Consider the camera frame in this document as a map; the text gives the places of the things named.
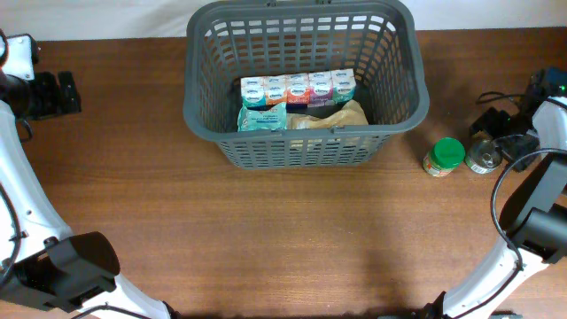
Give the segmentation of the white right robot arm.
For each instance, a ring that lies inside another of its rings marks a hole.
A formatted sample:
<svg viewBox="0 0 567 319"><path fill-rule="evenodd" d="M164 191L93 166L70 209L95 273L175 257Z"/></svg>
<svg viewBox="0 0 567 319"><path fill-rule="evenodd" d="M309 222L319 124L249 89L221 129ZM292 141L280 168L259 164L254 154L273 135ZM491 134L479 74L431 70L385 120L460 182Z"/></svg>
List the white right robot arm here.
<svg viewBox="0 0 567 319"><path fill-rule="evenodd" d="M493 318L523 282L566 256L566 73L556 67L533 74L525 92L488 91L478 104L506 99L518 111L486 110L470 126L480 136L455 163L491 169L498 153L508 164L490 197L499 238L473 272L416 313L418 318Z"/></svg>

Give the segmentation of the grey plastic basket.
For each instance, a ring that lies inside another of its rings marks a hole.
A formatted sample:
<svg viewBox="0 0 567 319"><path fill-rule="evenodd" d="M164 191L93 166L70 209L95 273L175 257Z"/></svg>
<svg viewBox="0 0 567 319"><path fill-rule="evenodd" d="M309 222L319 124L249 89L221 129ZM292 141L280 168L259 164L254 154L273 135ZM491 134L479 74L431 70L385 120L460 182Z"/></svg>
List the grey plastic basket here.
<svg viewBox="0 0 567 319"><path fill-rule="evenodd" d="M246 169L356 165L430 99L400 1L219 1L187 28L183 117Z"/></svg>

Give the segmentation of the tan paper pouch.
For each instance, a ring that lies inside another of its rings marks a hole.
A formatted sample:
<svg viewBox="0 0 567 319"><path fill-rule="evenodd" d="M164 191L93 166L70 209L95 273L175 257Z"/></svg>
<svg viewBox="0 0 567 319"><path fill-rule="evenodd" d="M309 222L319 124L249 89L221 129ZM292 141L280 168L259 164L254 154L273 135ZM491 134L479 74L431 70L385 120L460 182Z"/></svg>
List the tan paper pouch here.
<svg viewBox="0 0 567 319"><path fill-rule="evenodd" d="M326 118L317 118L311 115L288 113L287 129L319 129L319 128L343 128L344 126L368 126L360 103L355 100L348 101L339 111ZM322 139L291 140L290 147L300 150L304 147L312 151L322 146Z"/></svg>

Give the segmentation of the multicolour tissue pack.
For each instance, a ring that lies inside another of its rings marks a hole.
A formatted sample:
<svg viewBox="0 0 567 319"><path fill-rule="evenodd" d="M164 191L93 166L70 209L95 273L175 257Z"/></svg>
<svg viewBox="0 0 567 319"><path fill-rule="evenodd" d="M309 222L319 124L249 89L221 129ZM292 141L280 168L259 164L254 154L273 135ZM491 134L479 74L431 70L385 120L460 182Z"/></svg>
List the multicolour tissue pack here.
<svg viewBox="0 0 567 319"><path fill-rule="evenodd" d="M285 102L288 108L341 105L353 99L353 69L245 77L240 81L243 105L264 109Z"/></svg>

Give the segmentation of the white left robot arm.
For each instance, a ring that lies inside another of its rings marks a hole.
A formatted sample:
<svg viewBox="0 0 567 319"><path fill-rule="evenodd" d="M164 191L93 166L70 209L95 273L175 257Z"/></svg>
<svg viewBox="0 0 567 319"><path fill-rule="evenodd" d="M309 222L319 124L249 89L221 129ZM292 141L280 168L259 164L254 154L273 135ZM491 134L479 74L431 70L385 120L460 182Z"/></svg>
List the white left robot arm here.
<svg viewBox="0 0 567 319"><path fill-rule="evenodd" d="M48 200L22 145L31 121L80 113L72 73L37 73L29 34L1 36L1 299L76 318L177 318L120 272L100 232L74 234Z"/></svg>

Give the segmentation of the green lid jar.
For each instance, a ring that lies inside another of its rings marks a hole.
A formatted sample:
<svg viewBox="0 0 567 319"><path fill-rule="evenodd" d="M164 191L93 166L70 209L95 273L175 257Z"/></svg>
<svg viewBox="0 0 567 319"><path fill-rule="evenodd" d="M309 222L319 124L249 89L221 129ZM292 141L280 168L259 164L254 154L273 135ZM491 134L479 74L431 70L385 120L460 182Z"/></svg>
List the green lid jar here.
<svg viewBox="0 0 567 319"><path fill-rule="evenodd" d="M462 143L452 137L444 137L423 158L423 169L434 177L450 174L464 161L466 151Z"/></svg>

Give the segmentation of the silver tin can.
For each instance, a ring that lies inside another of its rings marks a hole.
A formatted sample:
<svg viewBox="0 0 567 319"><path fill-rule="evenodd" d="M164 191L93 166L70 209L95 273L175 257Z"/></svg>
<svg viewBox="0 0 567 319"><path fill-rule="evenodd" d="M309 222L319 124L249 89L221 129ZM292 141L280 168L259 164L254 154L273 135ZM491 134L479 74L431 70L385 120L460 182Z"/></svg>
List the silver tin can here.
<svg viewBox="0 0 567 319"><path fill-rule="evenodd" d="M502 156L492 141L479 139L469 148L464 161L473 172L484 175L502 163Z"/></svg>

